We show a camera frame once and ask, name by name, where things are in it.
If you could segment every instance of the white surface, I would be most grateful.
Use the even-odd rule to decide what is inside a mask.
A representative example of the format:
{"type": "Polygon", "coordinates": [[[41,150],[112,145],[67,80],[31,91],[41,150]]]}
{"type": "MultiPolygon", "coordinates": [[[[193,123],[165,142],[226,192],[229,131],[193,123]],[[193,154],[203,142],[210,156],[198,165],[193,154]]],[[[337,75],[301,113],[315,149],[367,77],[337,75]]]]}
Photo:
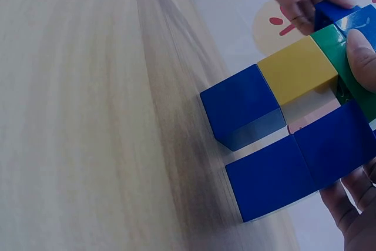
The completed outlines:
{"type": "MultiPolygon", "coordinates": [[[[193,0],[229,70],[236,73],[264,58],[254,44],[252,19],[269,0],[193,0]]],[[[371,0],[357,0],[361,6],[371,0]]],[[[287,208],[303,251],[343,250],[343,237],[316,194],[287,208]]]]}

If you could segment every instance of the fingernail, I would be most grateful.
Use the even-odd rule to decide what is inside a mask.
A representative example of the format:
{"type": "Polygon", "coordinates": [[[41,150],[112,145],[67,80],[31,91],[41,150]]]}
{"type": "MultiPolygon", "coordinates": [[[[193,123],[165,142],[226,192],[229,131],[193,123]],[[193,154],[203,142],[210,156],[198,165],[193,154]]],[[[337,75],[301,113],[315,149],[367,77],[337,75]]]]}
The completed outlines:
{"type": "Polygon", "coordinates": [[[351,29],[347,35],[347,46],[350,51],[354,51],[360,48],[367,48],[374,51],[370,42],[365,36],[357,29],[351,29]]]}

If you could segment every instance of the cube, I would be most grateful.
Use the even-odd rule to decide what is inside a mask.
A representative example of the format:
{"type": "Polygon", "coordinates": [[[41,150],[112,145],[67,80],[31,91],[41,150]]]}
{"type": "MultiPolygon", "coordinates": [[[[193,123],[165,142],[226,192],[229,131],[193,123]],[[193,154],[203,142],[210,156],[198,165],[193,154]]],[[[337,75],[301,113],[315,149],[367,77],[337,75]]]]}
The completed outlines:
{"type": "Polygon", "coordinates": [[[200,94],[215,138],[239,150],[286,126],[281,109],[257,65],[200,94]]]}
{"type": "Polygon", "coordinates": [[[354,100],[298,130],[294,137],[317,189],[376,156],[376,137],[354,100]]]}
{"type": "Polygon", "coordinates": [[[339,74],[336,97],[340,103],[343,105],[354,98],[368,122],[376,119],[376,94],[364,89],[355,79],[347,60],[345,36],[330,25],[312,34],[312,38],[339,74]]]}
{"type": "Polygon", "coordinates": [[[328,0],[324,0],[315,5],[315,31],[319,31],[346,16],[360,10],[359,6],[346,9],[328,0]]]}
{"type": "Polygon", "coordinates": [[[307,116],[291,123],[288,125],[288,132],[289,133],[296,133],[298,130],[310,125],[311,123],[321,119],[322,117],[328,115],[329,113],[333,112],[337,108],[341,107],[339,101],[334,98],[329,103],[325,104],[323,107],[318,108],[317,110],[309,113],[307,116]]]}
{"type": "Polygon", "coordinates": [[[244,222],[316,191],[293,135],[226,166],[244,222]]]}
{"type": "Polygon", "coordinates": [[[333,99],[338,73],[307,36],[258,63],[288,124],[333,99]]]}
{"type": "Polygon", "coordinates": [[[335,25],[345,36],[347,36],[350,29],[358,29],[376,50],[376,9],[373,5],[366,6],[340,19],[335,25]]]}

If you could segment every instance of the wood grain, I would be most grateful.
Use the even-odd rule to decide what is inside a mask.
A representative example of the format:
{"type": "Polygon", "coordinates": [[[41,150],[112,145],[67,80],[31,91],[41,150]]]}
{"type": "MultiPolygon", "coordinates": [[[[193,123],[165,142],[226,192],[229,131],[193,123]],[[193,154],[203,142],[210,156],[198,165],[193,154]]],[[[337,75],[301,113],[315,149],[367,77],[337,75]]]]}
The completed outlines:
{"type": "Polygon", "coordinates": [[[0,250],[298,249],[285,212],[240,223],[190,0],[0,8],[0,250]]]}

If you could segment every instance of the yellow cube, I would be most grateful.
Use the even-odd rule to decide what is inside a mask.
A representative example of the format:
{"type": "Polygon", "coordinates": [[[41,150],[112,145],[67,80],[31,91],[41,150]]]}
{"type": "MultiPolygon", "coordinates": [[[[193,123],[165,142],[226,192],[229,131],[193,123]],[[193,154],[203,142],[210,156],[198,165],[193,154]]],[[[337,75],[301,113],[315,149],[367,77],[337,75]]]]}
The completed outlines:
{"type": "Polygon", "coordinates": [[[310,36],[260,61],[258,67],[287,123],[324,106],[336,92],[338,73],[310,36]]]}

